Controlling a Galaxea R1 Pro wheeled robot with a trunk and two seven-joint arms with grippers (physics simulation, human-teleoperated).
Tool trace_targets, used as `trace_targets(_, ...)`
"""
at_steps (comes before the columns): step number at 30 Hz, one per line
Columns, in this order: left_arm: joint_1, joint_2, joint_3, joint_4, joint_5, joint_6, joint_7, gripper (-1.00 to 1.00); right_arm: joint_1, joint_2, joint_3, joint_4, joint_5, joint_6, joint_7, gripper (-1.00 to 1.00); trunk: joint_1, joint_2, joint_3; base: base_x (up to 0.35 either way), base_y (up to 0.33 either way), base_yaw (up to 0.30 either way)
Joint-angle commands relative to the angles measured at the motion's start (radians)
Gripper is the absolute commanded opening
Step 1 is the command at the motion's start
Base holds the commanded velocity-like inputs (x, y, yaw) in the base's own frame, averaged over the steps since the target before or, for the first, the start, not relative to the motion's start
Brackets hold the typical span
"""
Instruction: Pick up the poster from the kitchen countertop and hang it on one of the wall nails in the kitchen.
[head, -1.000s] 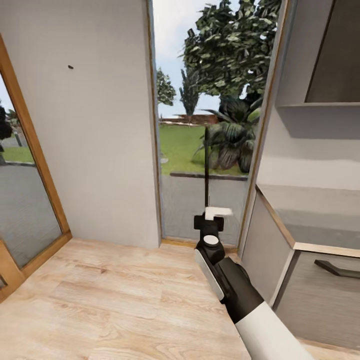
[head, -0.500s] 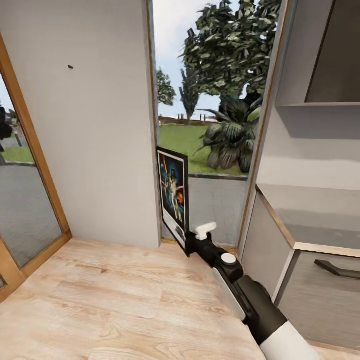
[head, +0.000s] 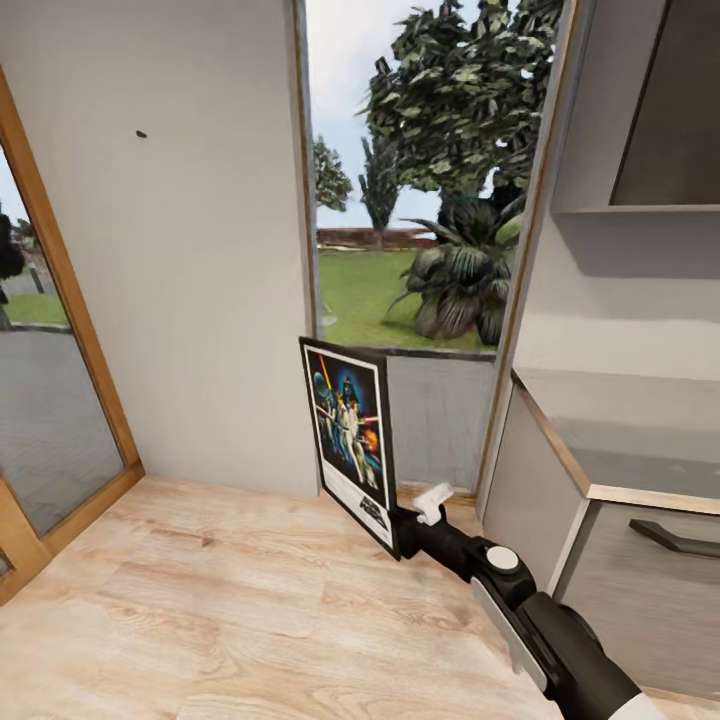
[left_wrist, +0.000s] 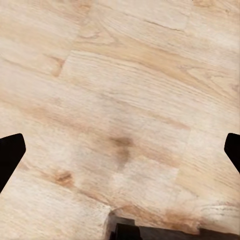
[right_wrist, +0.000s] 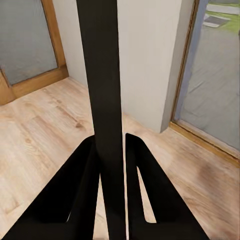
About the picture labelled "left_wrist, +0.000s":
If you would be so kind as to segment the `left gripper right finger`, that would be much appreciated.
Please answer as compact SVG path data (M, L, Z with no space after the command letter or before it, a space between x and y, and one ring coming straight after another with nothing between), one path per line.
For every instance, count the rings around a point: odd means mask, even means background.
M224 151L240 173L240 135L228 133Z

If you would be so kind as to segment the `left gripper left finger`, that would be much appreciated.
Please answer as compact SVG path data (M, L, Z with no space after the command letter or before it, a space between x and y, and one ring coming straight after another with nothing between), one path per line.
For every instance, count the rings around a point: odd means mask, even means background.
M26 152L21 133L0 138L0 193Z

